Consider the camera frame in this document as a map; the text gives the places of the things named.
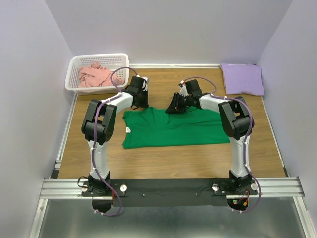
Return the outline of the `green t-shirt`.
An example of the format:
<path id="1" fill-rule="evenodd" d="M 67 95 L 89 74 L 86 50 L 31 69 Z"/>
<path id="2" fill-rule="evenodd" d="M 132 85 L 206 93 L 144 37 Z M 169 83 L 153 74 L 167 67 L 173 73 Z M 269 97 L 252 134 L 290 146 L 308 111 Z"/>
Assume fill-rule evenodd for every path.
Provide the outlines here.
<path id="1" fill-rule="evenodd" d="M 125 149 L 229 143 L 220 114 L 190 108 L 183 114 L 167 114 L 153 107 L 125 111 Z"/>

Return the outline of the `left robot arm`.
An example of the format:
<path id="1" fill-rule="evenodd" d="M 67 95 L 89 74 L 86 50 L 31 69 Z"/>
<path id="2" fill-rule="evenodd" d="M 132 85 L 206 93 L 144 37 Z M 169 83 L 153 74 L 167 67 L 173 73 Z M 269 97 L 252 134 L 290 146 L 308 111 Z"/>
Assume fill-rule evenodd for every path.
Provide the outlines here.
<path id="1" fill-rule="evenodd" d="M 113 195 L 110 188 L 110 169 L 107 146 L 113 136 L 116 115 L 127 108 L 147 108 L 147 77 L 131 78 L 130 84 L 115 96 L 105 100 L 92 100 L 87 108 L 81 131 L 85 135 L 91 154 L 91 170 L 88 182 L 82 186 L 84 193 L 97 196 Z"/>

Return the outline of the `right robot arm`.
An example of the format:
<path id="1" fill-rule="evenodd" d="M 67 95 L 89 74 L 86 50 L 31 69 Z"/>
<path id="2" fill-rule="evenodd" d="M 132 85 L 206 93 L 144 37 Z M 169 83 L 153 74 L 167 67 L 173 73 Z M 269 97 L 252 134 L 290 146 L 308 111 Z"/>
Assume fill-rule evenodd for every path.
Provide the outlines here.
<path id="1" fill-rule="evenodd" d="M 222 128 L 229 137 L 232 162 L 228 178 L 214 178 L 212 185 L 220 192 L 239 193 L 253 183 L 249 166 L 249 141 L 254 119 L 243 97 L 228 98 L 203 93 L 197 80 L 181 81 L 180 91 L 174 93 L 166 109 L 168 114 L 182 114 L 189 107 L 209 110 L 220 114 Z"/>

